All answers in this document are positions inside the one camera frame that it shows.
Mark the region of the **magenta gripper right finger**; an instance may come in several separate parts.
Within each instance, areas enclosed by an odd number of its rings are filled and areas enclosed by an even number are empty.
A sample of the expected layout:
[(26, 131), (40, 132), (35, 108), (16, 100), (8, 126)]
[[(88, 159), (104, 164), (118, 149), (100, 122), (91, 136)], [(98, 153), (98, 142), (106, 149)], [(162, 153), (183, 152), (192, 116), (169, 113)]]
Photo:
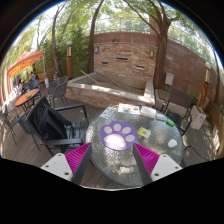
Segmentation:
[(182, 169), (182, 167), (169, 155), (158, 155), (152, 150), (137, 143), (133, 144), (133, 155), (144, 185)]

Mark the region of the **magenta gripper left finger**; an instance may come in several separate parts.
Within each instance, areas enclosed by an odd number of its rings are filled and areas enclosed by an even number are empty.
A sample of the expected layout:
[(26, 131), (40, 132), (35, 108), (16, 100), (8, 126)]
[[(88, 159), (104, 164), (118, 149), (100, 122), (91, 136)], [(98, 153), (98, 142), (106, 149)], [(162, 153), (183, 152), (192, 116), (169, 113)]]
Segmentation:
[(57, 153), (42, 166), (42, 169), (79, 185), (91, 154), (92, 145), (87, 143), (67, 154)]

